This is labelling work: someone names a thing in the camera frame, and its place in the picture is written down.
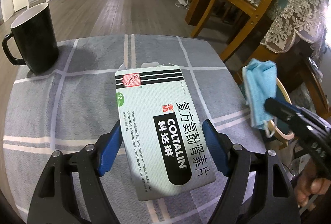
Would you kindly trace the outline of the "person's right hand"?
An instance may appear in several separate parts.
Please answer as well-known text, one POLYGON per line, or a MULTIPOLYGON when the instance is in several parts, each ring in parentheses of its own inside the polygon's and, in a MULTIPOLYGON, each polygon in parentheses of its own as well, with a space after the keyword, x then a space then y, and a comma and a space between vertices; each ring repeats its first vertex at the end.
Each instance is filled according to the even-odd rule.
POLYGON ((324 195, 330 187, 330 180, 317 177, 317 168, 312 159, 308 161, 302 174, 297 179, 297 184, 294 188, 294 194, 297 204, 304 207, 309 202, 311 195, 324 195))

